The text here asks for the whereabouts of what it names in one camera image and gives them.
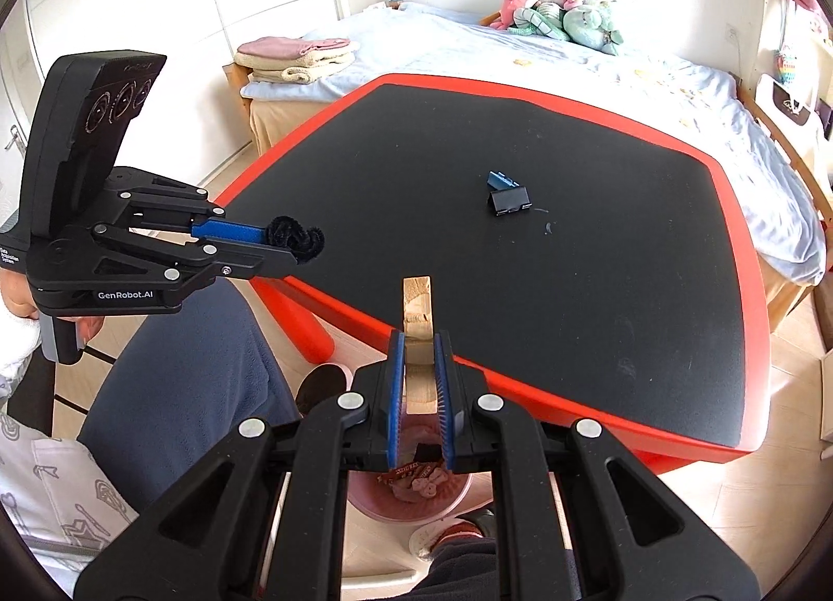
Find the person's left hand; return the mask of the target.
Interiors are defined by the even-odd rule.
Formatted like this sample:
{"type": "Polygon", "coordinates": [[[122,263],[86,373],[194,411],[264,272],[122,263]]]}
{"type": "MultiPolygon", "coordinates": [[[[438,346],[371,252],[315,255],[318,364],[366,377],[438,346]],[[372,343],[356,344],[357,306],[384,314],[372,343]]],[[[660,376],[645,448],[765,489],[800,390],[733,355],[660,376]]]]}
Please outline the person's left hand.
{"type": "MultiPolygon", "coordinates": [[[[30,285],[24,274],[3,268],[2,270],[2,298],[7,309],[18,318],[34,319],[37,321],[40,313],[32,299],[30,285]]],[[[103,316],[74,316],[68,322],[78,325],[79,336],[83,342],[95,339],[103,328],[103,316]]]]}

